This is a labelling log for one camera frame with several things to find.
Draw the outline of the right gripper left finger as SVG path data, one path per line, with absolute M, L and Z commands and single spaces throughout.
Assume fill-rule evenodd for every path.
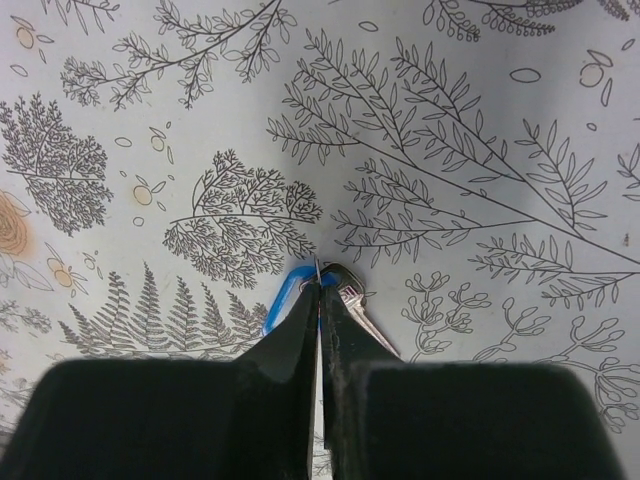
M 307 479 L 320 268 L 232 361 L 72 360 L 37 384 L 5 479 Z

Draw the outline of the blue key tag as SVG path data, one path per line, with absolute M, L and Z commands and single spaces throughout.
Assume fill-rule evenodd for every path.
M 269 335 L 284 321 L 304 285 L 315 279 L 316 269 L 311 265 L 296 267 L 287 274 L 263 322 L 264 336 Z

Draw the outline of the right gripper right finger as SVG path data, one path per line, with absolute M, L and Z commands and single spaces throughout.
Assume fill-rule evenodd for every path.
M 587 390 L 530 363 L 406 363 L 319 304 L 325 445 L 336 479 L 621 479 Z

